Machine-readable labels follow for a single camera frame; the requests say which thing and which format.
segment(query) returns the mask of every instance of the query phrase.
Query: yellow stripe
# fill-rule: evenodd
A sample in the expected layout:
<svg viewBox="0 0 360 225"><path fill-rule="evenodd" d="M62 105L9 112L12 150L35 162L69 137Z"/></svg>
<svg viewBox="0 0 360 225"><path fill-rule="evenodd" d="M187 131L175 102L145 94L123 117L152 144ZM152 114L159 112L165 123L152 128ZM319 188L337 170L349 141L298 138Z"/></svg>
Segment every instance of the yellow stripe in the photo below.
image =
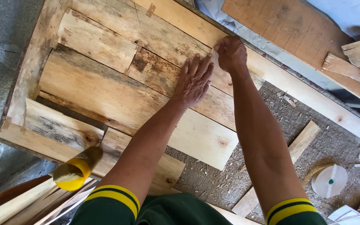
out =
<svg viewBox="0 0 360 225"><path fill-rule="evenodd" d="M267 221L268 221L267 219L269 219L269 216L272 214L272 212L273 212L274 210L276 210L276 209L279 208L279 207L282 207L282 206L285 205L285 204L294 203L294 202L298 202L298 201L304 201L304 202L308 202L308 203L312 204L312 202L309 201L309 199L303 199L303 198L296 198L296 199L289 199L289 200L282 201L282 202L276 204L275 206L273 206L273 207L269 210L268 214L266 215L266 223L267 223Z"/></svg>
<svg viewBox="0 0 360 225"><path fill-rule="evenodd" d="M130 198L123 195L122 193L115 192L115 191L100 191L95 194L90 194L84 202L94 199L94 198L97 198L97 197L108 197L108 198L116 199L119 202L122 202L123 204L127 205L127 207L129 207L129 209L133 212L134 219L137 219L138 212L137 212L136 205Z"/></svg>
<svg viewBox="0 0 360 225"><path fill-rule="evenodd" d="M317 211L315 207L311 205L294 205L276 212L276 214L274 214L274 216L270 219L268 225L275 225L280 220L301 212L317 212Z"/></svg>
<svg viewBox="0 0 360 225"><path fill-rule="evenodd" d="M121 190L121 191L126 192L126 193L129 194L131 197L133 197L133 199L137 202L138 209L140 209L140 202L138 201L138 198L133 194L133 192L131 192L131 191L129 191L129 190L127 190L126 188L121 187L121 186L117 186L117 185L104 185L104 186L95 188L95 189L90 193L90 195L92 195L93 192L96 192L96 191L101 190L101 189L104 189L104 188L115 188L115 189L118 189L118 190Z"/></svg>

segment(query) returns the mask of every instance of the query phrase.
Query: yellow container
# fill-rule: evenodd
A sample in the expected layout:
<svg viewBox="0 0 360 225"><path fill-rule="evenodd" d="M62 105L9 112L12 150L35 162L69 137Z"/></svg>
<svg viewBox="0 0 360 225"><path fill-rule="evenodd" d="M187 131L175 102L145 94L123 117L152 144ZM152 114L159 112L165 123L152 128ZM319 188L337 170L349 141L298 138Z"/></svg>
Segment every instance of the yellow container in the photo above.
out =
<svg viewBox="0 0 360 225"><path fill-rule="evenodd" d="M101 149L89 147L66 163L59 165L53 171L54 182L63 190L74 191L79 189L102 159L102 156Z"/></svg>

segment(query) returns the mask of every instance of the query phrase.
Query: person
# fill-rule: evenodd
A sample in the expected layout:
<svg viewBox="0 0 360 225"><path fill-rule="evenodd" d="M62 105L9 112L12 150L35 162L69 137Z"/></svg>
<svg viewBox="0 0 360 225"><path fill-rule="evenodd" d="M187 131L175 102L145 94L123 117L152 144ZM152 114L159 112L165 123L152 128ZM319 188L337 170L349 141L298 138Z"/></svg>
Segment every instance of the person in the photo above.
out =
<svg viewBox="0 0 360 225"><path fill-rule="evenodd" d="M280 125L255 88L238 36L217 43L219 66L233 81L234 116L245 165L268 225L326 224L301 186ZM188 193L147 196L157 163L184 112L198 104L211 82L212 54L183 65L172 98L133 136L116 165L80 206L71 225L231 224Z"/></svg>

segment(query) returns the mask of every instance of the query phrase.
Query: hand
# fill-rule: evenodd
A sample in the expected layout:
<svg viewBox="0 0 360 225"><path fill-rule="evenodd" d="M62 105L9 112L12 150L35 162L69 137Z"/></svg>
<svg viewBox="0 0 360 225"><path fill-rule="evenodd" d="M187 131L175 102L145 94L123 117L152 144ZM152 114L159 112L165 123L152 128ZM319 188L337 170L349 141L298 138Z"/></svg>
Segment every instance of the hand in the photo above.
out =
<svg viewBox="0 0 360 225"><path fill-rule="evenodd" d="M214 66L210 62L211 57L212 54L209 53L202 64L199 54L195 55L193 62L186 60L171 99L180 101L187 108L197 105L203 99L212 83L209 80Z"/></svg>
<svg viewBox="0 0 360 225"><path fill-rule="evenodd" d="M247 50L239 36L224 37L215 45L215 51L220 68L228 73L247 64Z"/></svg>

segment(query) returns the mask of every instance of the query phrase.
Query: green and yellow striped cuff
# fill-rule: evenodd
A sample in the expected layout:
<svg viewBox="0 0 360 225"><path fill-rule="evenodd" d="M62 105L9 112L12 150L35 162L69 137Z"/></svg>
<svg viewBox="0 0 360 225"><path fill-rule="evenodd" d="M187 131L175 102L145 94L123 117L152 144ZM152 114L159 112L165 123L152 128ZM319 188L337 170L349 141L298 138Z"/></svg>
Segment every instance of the green and yellow striped cuff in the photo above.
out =
<svg viewBox="0 0 360 225"><path fill-rule="evenodd" d="M292 216L301 212L317 212L312 202L308 199L290 199L282 201L273 206L267 216L267 225L276 225L278 222L286 217Z"/></svg>
<svg viewBox="0 0 360 225"><path fill-rule="evenodd" d="M97 197L112 198L122 202L133 212L134 219L137 219L137 214L140 212L140 202L133 192L126 188L117 185L104 185L95 188L84 202Z"/></svg>

